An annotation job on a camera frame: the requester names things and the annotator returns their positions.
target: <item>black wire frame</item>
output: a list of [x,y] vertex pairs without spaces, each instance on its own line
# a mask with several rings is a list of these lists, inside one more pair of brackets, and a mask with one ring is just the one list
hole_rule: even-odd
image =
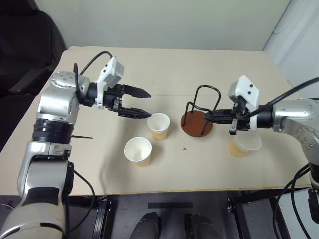
[[[220,99],[221,99],[221,92],[219,91],[219,89],[217,89],[217,88],[214,87],[214,86],[210,86],[210,85],[201,85],[201,86],[199,86],[199,87],[197,88],[197,90],[196,90],[194,102],[189,101],[189,102],[187,102],[187,104],[186,104],[185,117],[184,117],[184,121],[183,121],[183,125],[182,125],[182,126],[185,126],[185,125],[186,125],[186,118],[187,118],[187,113],[188,113],[188,107],[189,107],[189,105],[192,105],[192,108],[191,108],[191,112],[192,112],[192,113],[194,112],[194,108],[196,108],[196,109],[198,109],[198,110],[201,110],[201,111],[207,111],[207,112],[211,112],[211,111],[212,111],[212,110],[207,109],[207,108],[199,107],[199,106],[197,106],[197,105],[195,104],[195,103],[196,103],[196,100],[197,100],[197,95],[198,95],[199,89],[201,89],[201,88],[203,88],[203,87],[205,87],[205,88],[211,88],[211,89],[213,89],[214,91],[216,91],[216,92],[218,93],[218,99],[217,99],[217,102],[216,102],[216,104],[215,104],[213,110],[215,110],[215,109],[217,108],[217,106],[218,106],[218,104],[219,104],[219,102],[220,102]],[[206,121],[206,123],[205,123],[205,125],[204,125],[204,128],[203,128],[203,130],[202,130],[201,133],[200,133],[201,135],[204,134],[204,132],[205,132],[207,126],[208,126],[208,123],[209,123],[209,121]]]

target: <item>wire cup stand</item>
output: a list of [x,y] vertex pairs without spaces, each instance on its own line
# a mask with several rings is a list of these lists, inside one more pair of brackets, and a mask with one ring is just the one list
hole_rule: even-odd
[[[212,110],[207,109],[207,108],[203,108],[203,107],[199,107],[195,104],[196,100],[197,100],[198,91],[200,88],[203,88],[203,87],[211,88],[218,93],[218,100],[217,100],[213,110],[215,110],[217,108],[219,101],[220,101],[220,98],[221,98],[221,92],[213,86],[201,85],[197,88],[194,102],[191,102],[191,101],[187,102],[185,114],[182,116],[181,121],[180,121],[181,128],[184,130],[184,132],[190,136],[193,136],[193,137],[204,137],[204,136],[208,135],[211,132],[211,130],[213,129],[213,123],[206,121],[204,119],[205,113],[203,112],[203,111],[211,112]],[[189,105],[192,105],[191,111],[188,111]]]

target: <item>black chair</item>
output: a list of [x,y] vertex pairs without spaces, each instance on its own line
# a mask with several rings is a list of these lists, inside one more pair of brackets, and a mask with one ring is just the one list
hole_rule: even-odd
[[29,0],[0,0],[0,152],[66,50]]

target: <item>cup with liquid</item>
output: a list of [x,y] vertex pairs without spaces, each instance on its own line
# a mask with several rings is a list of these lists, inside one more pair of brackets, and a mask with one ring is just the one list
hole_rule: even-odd
[[255,131],[237,131],[231,140],[228,151],[234,157],[244,157],[260,149],[261,139]]
[[124,147],[124,156],[137,167],[146,167],[151,161],[152,145],[142,137],[130,139]]
[[154,113],[147,119],[148,127],[155,140],[162,141],[167,138],[170,118],[164,113]]

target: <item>beige table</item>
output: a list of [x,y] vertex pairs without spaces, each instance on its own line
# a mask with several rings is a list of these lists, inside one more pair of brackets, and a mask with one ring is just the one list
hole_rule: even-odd
[[[263,145],[258,152],[235,158],[227,152],[228,125],[214,125],[204,138],[190,137],[180,127],[186,102],[193,100],[201,84],[220,89],[219,108],[232,106],[229,87],[243,74],[259,87],[260,103],[289,89],[287,79],[264,52],[72,47],[63,53],[56,71],[72,71],[74,62],[82,69],[102,50],[111,51],[125,66],[120,83],[141,87],[152,95],[148,99],[123,97],[123,105],[164,112],[172,123],[167,140],[157,142],[151,138],[146,119],[122,118],[108,110],[81,106],[74,135],[94,139],[72,139],[70,161],[92,183],[96,194],[281,188],[307,163],[297,141],[271,129],[259,130]],[[106,55],[100,57],[85,75],[95,81],[107,61]],[[0,154],[0,194],[17,194],[16,180],[39,99]],[[199,105],[212,108],[216,95],[203,89],[198,100]],[[135,136],[147,138],[153,146],[148,167],[136,168],[123,155],[125,143]],[[298,184],[308,185],[308,177]],[[88,195],[90,190],[75,177],[71,194]]]

